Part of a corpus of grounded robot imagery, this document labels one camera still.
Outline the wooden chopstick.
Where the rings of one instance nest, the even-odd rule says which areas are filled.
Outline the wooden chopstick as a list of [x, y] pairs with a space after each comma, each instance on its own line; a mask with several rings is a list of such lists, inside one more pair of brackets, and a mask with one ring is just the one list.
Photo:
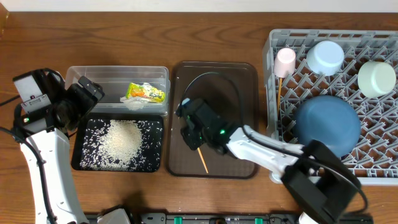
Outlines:
[[205, 172], [206, 172], [207, 174], [209, 174], [209, 172], [208, 172], [208, 167], [207, 167], [207, 165], [206, 165], [206, 162], [205, 162], [205, 160], [204, 160], [203, 154], [202, 154], [201, 149], [200, 149], [199, 147], [197, 148], [197, 151], [198, 151], [198, 154], [199, 154], [199, 156], [200, 156], [201, 162], [202, 162], [202, 164], [203, 164], [203, 166], [204, 166]]
[[280, 110], [280, 98], [281, 98], [281, 91], [282, 91], [282, 82], [283, 78], [279, 78], [278, 82], [278, 94], [277, 94], [277, 115], [279, 115], [279, 110]]

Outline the white paper napkin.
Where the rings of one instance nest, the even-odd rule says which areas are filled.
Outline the white paper napkin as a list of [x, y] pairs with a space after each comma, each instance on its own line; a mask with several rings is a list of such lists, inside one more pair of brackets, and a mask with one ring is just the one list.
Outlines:
[[128, 108], [129, 110], [141, 110], [143, 109], [146, 105], [149, 104], [149, 101], [147, 101], [145, 98], [141, 98], [141, 97], [130, 97], [130, 98], [126, 98], [121, 97], [120, 98], [120, 102], [124, 103], [126, 108]]

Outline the green yellow snack wrapper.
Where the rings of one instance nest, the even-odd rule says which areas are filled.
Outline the green yellow snack wrapper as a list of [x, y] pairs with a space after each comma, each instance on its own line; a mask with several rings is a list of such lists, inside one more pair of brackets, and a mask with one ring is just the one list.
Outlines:
[[149, 83], [142, 85], [130, 83], [125, 95], [126, 99], [146, 101], [150, 103], [162, 103], [165, 100], [165, 92], [158, 90]]

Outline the pink plastic cup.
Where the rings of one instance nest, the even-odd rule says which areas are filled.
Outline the pink plastic cup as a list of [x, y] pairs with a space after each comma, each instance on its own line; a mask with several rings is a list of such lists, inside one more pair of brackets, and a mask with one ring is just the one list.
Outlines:
[[279, 78], [286, 78], [295, 71], [296, 53], [291, 48], [282, 48], [274, 60], [274, 74]]

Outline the large dark blue bowl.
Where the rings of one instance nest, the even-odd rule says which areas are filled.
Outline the large dark blue bowl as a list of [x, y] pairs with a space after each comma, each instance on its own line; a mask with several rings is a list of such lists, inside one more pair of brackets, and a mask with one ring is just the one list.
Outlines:
[[316, 96], [304, 101], [294, 113], [294, 121], [293, 134], [300, 144], [320, 141], [336, 157], [349, 154], [361, 135], [357, 112], [335, 96]]

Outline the light blue small bowl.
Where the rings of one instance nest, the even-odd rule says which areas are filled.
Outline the light blue small bowl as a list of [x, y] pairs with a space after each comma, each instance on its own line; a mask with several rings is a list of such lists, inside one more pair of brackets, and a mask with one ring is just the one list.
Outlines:
[[336, 74], [345, 59], [345, 54], [340, 45], [330, 40], [319, 42], [307, 53], [309, 69], [318, 74], [332, 76]]

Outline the mint green small bowl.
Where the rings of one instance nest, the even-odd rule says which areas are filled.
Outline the mint green small bowl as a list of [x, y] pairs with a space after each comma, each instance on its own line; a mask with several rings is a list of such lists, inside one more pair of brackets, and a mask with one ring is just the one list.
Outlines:
[[393, 67], [385, 62], [366, 62], [358, 72], [359, 89], [368, 98], [377, 98], [390, 93], [396, 80]]

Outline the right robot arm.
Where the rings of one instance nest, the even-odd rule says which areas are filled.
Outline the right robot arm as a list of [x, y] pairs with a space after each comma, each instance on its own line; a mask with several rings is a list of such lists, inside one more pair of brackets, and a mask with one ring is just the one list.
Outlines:
[[199, 98], [183, 100], [175, 114], [183, 120], [180, 133], [191, 150], [206, 144], [218, 154], [254, 162], [278, 175], [303, 209], [301, 223], [338, 223], [361, 191], [360, 181], [320, 141], [303, 146], [272, 139], [224, 120]]

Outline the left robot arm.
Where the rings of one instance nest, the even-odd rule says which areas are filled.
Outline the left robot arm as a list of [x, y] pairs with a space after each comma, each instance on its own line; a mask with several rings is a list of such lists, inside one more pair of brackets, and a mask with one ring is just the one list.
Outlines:
[[22, 99], [12, 130], [2, 128], [20, 145], [27, 161], [36, 223], [88, 223], [70, 168], [69, 131], [104, 97], [102, 87], [81, 77], [65, 88], [54, 74], [25, 74], [13, 82]]

